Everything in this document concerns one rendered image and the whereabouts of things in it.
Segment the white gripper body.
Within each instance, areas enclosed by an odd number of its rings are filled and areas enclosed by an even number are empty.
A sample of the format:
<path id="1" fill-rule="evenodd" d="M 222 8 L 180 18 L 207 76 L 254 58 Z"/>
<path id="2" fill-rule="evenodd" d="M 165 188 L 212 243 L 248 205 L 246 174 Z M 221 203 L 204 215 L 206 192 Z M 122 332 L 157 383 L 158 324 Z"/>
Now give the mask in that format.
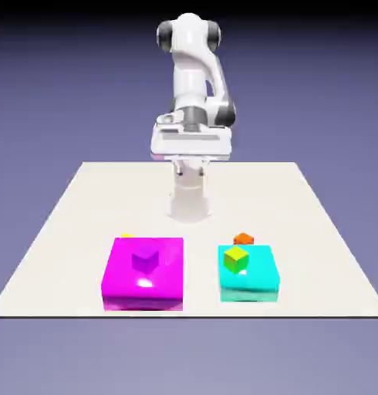
<path id="1" fill-rule="evenodd" d="M 202 158 L 228 160 L 232 132 L 227 127 L 200 125 L 198 132 L 184 131 L 180 123 L 154 124 L 150 152 L 156 160 Z"/>

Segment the small purple cube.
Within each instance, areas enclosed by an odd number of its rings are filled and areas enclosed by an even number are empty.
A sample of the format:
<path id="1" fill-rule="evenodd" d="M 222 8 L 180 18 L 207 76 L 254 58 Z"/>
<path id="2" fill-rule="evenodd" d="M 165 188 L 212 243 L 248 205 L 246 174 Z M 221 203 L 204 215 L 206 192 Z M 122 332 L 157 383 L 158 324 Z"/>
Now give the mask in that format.
<path id="1" fill-rule="evenodd" d="M 159 249 L 154 246 L 140 245 L 132 250 L 133 269 L 150 274 L 159 265 Z"/>

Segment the small lime green cube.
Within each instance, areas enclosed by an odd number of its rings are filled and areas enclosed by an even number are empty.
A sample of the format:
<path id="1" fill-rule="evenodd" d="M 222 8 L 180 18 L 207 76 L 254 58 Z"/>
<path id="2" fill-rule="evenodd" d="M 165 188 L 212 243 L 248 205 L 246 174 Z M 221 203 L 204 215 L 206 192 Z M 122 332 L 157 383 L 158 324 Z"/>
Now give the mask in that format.
<path id="1" fill-rule="evenodd" d="M 224 267 L 234 274 L 245 270 L 249 262 L 249 253 L 244 249 L 236 246 L 229 248 L 224 252 Z"/>

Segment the large magenta box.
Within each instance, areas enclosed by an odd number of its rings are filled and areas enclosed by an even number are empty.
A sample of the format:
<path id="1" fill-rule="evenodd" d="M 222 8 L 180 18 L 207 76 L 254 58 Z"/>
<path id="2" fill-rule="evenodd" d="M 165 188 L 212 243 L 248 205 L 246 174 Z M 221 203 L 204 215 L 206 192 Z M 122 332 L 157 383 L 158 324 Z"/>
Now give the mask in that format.
<path id="1" fill-rule="evenodd" d="M 133 248 L 159 249 L 159 265 L 144 274 L 133 269 Z M 183 238 L 116 238 L 101 282 L 106 311 L 181 311 L 184 304 Z"/>

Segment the large cyan box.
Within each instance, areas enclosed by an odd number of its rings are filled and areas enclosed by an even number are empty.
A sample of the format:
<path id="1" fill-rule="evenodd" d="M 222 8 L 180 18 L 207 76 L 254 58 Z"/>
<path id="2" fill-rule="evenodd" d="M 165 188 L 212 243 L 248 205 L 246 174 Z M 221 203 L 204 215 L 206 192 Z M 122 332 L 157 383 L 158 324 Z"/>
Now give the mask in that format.
<path id="1" fill-rule="evenodd" d="M 280 276 L 269 245 L 237 245 L 249 253 L 245 270 L 234 274 L 223 264 L 224 252 L 236 245 L 218 246 L 220 300 L 222 302 L 276 302 Z"/>

